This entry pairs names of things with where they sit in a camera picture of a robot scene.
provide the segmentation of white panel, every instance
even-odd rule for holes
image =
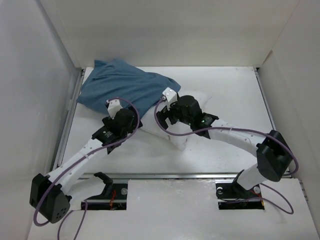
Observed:
[[[259,71],[274,123],[300,159],[311,214],[320,230],[320,1],[300,1]]]
[[[299,0],[52,0],[85,68],[259,67]]]
[[[89,211],[77,240],[319,240],[297,179],[268,183],[294,208],[288,215],[265,203],[265,210],[218,210],[212,180],[135,180],[128,186],[126,211]],[[276,193],[262,195],[289,210]],[[83,211],[65,221],[61,238],[71,240]],[[29,240],[55,240],[59,223],[32,225]]]
[[[252,67],[141,69],[168,76],[182,88],[207,92],[212,98],[203,111],[230,124],[262,132],[272,128]],[[76,106],[63,161],[68,161],[86,144],[102,126],[104,117],[81,104]],[[104,161],[91,165],[88,173],[237,173],[255,163],[257,159],[250,153],[225,142],[192,135],[181,152],[167,140],[138,130]]]
[[[50,166],[75,71],[35,0],[0,0],[0,238],[26,239],[31,177]]]
[[[2,240],[28,237],[33,208],[29,204],[31,181],[0,182],[0,235]]]
[[[53,24],[56,32],[60,40],[62,41],[64,47],[67,49],[69,57],[72,59],[73,64],[80,68],[80,63],[75,55],[75,52],[71,46],[71,43],[68,39],[64,26],[61,22],[60,16],[58,11],[55,7],[54,0],[38,0],[40,4],[43,6],[43,9],[47,13],[48,17],[50,18],[51,23]]]

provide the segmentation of white pillow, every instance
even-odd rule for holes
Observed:
[[[185,95],[190,95],[193,96],[200,105],[200,108],[204,109],[205,105],[207,104],[208,100],[211,98],[211,96],[207,93],[204,93],[202,91],[198,90],[184,90],[181,89],[179,92],[179,96],[185,96]],[[157,111],[161,111],[165,107],[166,103],[162,102]],[[155,111],[155,106],[151,107],[146,114],[143,116],[141,119],[141,122],[143,126],[140,128],[148,133],[157,135],[159,137],[162,137],[166,140],[169,140],[173,145],[175,145],[180,151],[185,150],[186,148],[186,142],[188,139],[188,136],[172,136],[167,133],[165,133],[163,130],[160,129],[158,124],[156,123],[155,117],[154,117],[154,111]],[[174,125],[168,124],[168,131],[172,133],[177,133],[177,134],[183,134],[183,133],[188,133],[191,131],[190,127],[182,122],[177,122]]]

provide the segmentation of screw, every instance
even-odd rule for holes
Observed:
[[[223,189],[221,186],[218,186],[218,187],[216,188],[216,192],[217,192],[219,195],[221,195],[221,194],[224,193],[224,189]]]
[[[255,186],[255,187],[253,188],[253,191],[254,191],[256,194],[261,193],[261,189],[260,189],[260,187],[258,187],[258,186]]]
[[[126,189],[125,187],[121,189],[121,194],[122,195],[127,195],[128,194],[128,189]]]

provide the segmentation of white wall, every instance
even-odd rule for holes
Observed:
[[[0,0],[0,236],[26,237],[77,74],[35,0]]]
[[[41,1],[60,16],[60,36],[85,68],[114,57],[136,66],[260,67],[299,0]]]
[[[274,123],[300,162],[320,231],[320,1],[301,0],[259,70]]]

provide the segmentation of cable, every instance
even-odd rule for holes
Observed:
[[[75,235],[74,235],[73,240],[76,240],[76,238],[77,238],[77,236],[78,236],[78,234],[79,234],[79,231],[80,231],[80,229],[81,229],[81,227],[82,227],[82,224],[84,223],[84,220],[85,220],[85,216],[86,216],[86,213],[87,213],[87,210],[88,210],[88,202],[87,202],[86,200],[84,200],[84,204],[85,204],[85,207],[84,207],[84,212],[83,212],[83,215],[82,215],[82,218],[81,218],[81,222],[80,222],[80,224],[79,224],[78,229],[76,230],[76,233],[75,233]],[[60,225],[59,225],[59,228],[58,228],[57,240],[60,240],[60,231],[61,231],[62,225],[64,224],[64,221],[65,221],[65,220],[67,219],[67,217],[68,217],[71,213],[73,213],[73,212],[74,212],[74,210],[71,210],[70,212],[68,212],[68,213],[65,215],[64,219],[62,219],[62,221],[61,221],[61,223],[60,223]]]
[[[252,130],[252,129],[246,129],[246,128],[235,128],[235,127],[231,128],[231,127],[224,127],[224,126],[206,127],[206,128],[202,128],[202,129],[199,129],[199,130],[186,132],[186,133],[174,133],[174,132],[170,132],[170,131],[166,130],[163,126],[161,126],[161,124],[160,124],[160,122],[159,122],[159,120],[157,118],[158,107],[159,107],[159,105],[161,103],[163,103],[165,101],[165,98],[166,97],[163,96],[157,102],[157,104],[155,105],[155,108],[154,108],[154,113],[153,113],[156,123],[158,124],[159,128],[161,128],[161,130],[163,130],[165,133],[170,134],[172,136],[183,137],[183,136],[188,136],[188,135],[191,135],[191,134],[197,134],[197,133],[200,133],[200,132],[203,132],[203,131],[207,131],[207,130],[231,130],[232,129],[232,131],[248,132],[248,133],[254,133],[254,134],[262,135],[262,136],[265,136],[266,138],[269,138],[269,139],[273,140],[277,144],[279,144],[292,157],[292,159],[294,161],[294,164],[295,164],[295,169],[291,173],[284,174],[283,176],[290,176],[291,174],[295,174],[296,172],[298,172],[299,163],[298,163],[297,158],[293,154],[293,152],[286,145],[284,145],[282,142],[280,142],[278,139],[274,138],[273,136],[270,136],[267,133],[261,132],[261,131]]]
[[[254,195],[257,195],[258,197],[261,197],[259,193],[255,193],[255,191],[250,190],[251,193],[253,193]]]
[[[84,222],[86,213],[87,213],[87,211],[88,211],[88,206],[89,206],[90,204],[93,204],[93,205],[94,205],[94,204],[97,204],[97,203],[96,203],[96,202],[87,202],[87,200],[84,200],[84,206],[85,206],[85,207],[84,207],[84,212],[83,212],[81,222],[80,222],[80,224],[79,224],[79,227],[78,227],[78,229],[77,229],[77,231],[76,231],[76,234],[75,234],[73,240],[76,240],[76,238],[77,238],[77,236],[78,236],[78,233],[79,233],[79,231],[80,231],[80,229],[81,229],[81,227],[82,227],[82,224],[83,224],[83,222]],[[109,205],[108,202],[100,202],[99,204],[100,204],[100,205],[101,205],[101,204],[108,204],[108,205]],[[73,213],[73,212],[75,212],[75,211],[81,211],[81,210],[71,210],[71,211],[68,212],[68,213],[64,216],[64,218],[62,219],[62,221],[61,221],[61,223],[60,223],[60,225],[59,225],[59,228],[58,228],[57,240],[60,240],[60,231],[61,231],[62,225],[64,224],[65,220],[67,219],[68,216],[70,216],[71,213]]]
[[[281,211],[285,212],[286,214],[292,215],[292,214],[295,213],[294,208],[292,207],[291,203],[289,202],[289,200],[288,200],[284,195],[282,195],[279,191],[275,190],[274,188],[272,188],[272,187],[270,187],[270,186],[268,186],[268,185],[265,185],[265,184],[263,184],[263,183],[260,183],[260,184],[261,184],[262,186],[264,186],[264,187],[266,187],[266,188],[274,191],[275,193],[279,194],[280,197],[282,197],[282,198],[286,201],[286,203],[289,205],[291,211],[287,211],[287,210],[283,209],[282,207],[280,207],[278,204],[274,203],[273,201],[271,201],[271,200],[269,200],[269,199],[267,199],[267,198],[261,197],[261,196],[259,196],[259,197],[252,197],[252,198],[248,198],[248,199],[243,199],[243,200],[239,200],[239,201],[227,201],[227,203],[228,203],[228,204],[237,204],[237,203],[248,202],[249,200],[259,199],[259,200],[263,200],[263,201],[266,201],[266,202],[272,204],[273,206],[275,206],[276,208],[278,208],[278,209],[280,209]]]
[[[113,205],[114,205],[114,200],[115,200],[115,197],[116,197],[116,190],[113,190],[113,192],[112,192],[112,198],[110,199],[110,202],[109,202],[109,204],[110,204],[110,210],[112,210],[112,207],[113,207]]]
[[[46,221],[44,223],[40,223],[38,222],[37,220],[37,216],[38,216],[38,213],[39,213],[39,210],[40,210],[40,207],[41,205],[44,203],[46,197],[48,196],[49,192],[51,191],[51,189],[55,186],[55,184],[59,181],[60,178],[62,178],[65,174],[67,174],[69,172],[69,170],[71,170],[72,168],[74,168],[76,165],[78,165],[79,163],[81,163],[83,160],[85,160],[87,158],[87,156],[90,156],[102,149],[106,149],[108,147],[112,147],[114,145],[118,145],[118,144],[121,144],[123,142],[125,142],[126,140],[128,140],[129,138],[131,138],[138,130],[139,128],[139,122],[140,122],[140,115],[139,115],[139,112],[137,110],[137,108],[131,103],[129,102],[128,100],[124,99],[124,98],[121,98],[121,97],[114,97],[112,99],[109,99],[109,101],[112,101],[112,100],[115,100],[115,99],[118,99],[118,100],[122,100],[126,103],[128,103],[129,105],[131,105],[133,107],[133,109],[135,110],[136,112],[136,115],[137,115],[137,124],[136,124],[136,127],[133,131],[132,134],[130,134],[129,136],[127,136],[126,138],[120,140],[120,141],[117,141],[117,142],[113,142],[111,144],[108,144],[106,146],[101,146],[101,147],[98,147],[94,150],[92,150],[91,152],[89,152],[87,155],[81,157],[78,161],[76,161],[75,163],[73,163],[71,166],[69,166],[68,168],[66,168],[52,183],[51,185],[47,188],[47,190],[44,192],[44,194],[42,195],[42,197],[40,198],[40,201],[38,203],[38,205],[36,206],[35,208],[35,211],[34,211],[34,214],[33,214],[33,222],[36,226],[38,227],[42,227],[42,226],[45,226],[49,223],[49,221]]]
[[[228,199],[223,199],[223,198],[219,198],[219,199],[224,201],[224,202],[237,202],[237,201],[240,200],[239,198],[237,198],[236,200],[228,200]]]

